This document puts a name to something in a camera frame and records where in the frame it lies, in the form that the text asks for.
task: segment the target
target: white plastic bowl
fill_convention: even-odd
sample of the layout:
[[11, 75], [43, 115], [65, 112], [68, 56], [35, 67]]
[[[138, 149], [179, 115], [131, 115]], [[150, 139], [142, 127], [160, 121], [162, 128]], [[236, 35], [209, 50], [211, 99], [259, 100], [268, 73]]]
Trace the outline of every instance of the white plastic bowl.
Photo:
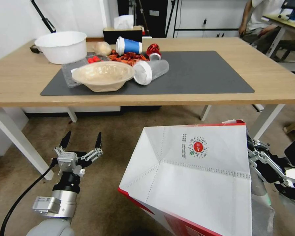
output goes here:
[[86, 34], [76, 31], [44, 35], [35, 41], [46, 58], [54, 64], [68, 64], [86, 57]]

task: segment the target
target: red circle logo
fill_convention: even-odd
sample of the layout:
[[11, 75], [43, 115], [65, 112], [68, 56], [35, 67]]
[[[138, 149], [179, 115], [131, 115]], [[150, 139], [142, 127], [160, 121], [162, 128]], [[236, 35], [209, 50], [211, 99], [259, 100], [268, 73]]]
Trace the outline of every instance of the red circle logo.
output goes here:
[[202, 143], [200, 143], [200, 142], [196, 142], [196, 143], [194, 143], [194, 145], [193, 145], [193, 149], [194, 149], [196, 152], [202, 152], [202, 150], [203, 150], [203, 145], [202, 145]]

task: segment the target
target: desk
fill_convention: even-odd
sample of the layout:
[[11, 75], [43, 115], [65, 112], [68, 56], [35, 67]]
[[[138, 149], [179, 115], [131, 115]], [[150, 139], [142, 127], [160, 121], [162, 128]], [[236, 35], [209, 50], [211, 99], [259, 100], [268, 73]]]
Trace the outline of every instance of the desk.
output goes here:
[[288, 20], [284, 20], [282, 18], [279, 18], [277, 16], [273, 16], [273, 15], [265, 15], [265, 16], [263, 16], [263, 18], [266, 18], [269, 23], [276, 24], [279, 27], [281, 27], [278, 35], [276, 36], [271, 47], [269, 48], [268, 52], [266, 53], [266, 55], [268, 57], [271, 57], [273, 52], [275, 51], [277, 45], [279, 44], [280, 40], [282, 39], [285, 31], [289, 30], [289, 31], [292, 31], [295, 33], [295, 23], [288, 21]]
[[[43, 173], [47, 164], [2, 107], [156, 106], [268, 104], [251, 129], [258, 139], [284, 104], [295, 103], [295, 75], [239, 38], [144, 39], [143, 50], [157, 43], [162, 51], [217, 51], [255, 90], [245, 94], [40, 96], [61, 68], [29, 50], [32, 42], [0, 60], [0, 128]], [[46, 179], [51, 179], [49, 172]]]

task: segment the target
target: brown carpet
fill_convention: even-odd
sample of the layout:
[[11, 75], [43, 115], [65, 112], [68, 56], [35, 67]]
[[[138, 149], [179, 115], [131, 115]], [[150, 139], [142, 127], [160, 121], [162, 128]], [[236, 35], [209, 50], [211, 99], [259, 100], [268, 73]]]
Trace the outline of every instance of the brown carpet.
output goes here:
[[[203, 107], [161, 107], [160, 110], [129, 111], [119, 116], [79, 118], [71, 123], [68, 117], [31, 118], [23, 132], [49, 163], [56, 157], [53, 147], [72, 131], [67, 150], [89, 151], [102, 132], [104, 155], [86, 169], [81, 179], [81, 193], [72, 228], [75, 235], [171, 235], [161, 225], [132, 204], [117, 188], [136, 142], [144, 126], [197, 124], [197, 114]], [[229, 119], [244, 119], [251, 127], [258, 113], [252, 106], [213, 106], [204, 123], [220, 123]], [[262, 136], [271, 144], [273, 153], [283, 155], [290, 144], [282, 128], [295, 121], [295, 105], [286, 106]], [[20, 202], [12, 214], [6, 235], [26, 235], [43, 218], [32, 211], [37, 196], [51, 196], [52, 187], [59, 180], [55, 174], [51, 181], [39, 182]], [[12, 146], [0, 157], [0, 227], [17, 197], [39, 176], [20, 151]], [[275, 236], [295, 235], [295, 218], [278, 200], [277, 192], [268, 186], [276, 210]]]

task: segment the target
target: white t-shirt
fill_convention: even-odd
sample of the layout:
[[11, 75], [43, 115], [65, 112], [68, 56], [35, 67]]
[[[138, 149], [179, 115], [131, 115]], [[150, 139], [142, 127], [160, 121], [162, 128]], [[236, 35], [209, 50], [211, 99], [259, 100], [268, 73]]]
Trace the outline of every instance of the white t-shirt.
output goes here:
[[269, 24], [261, 20], [263, 15], [278, 15], [284, 0], [252, 0], [253, 12], [247, 24], [247, 31], [265, 28]]

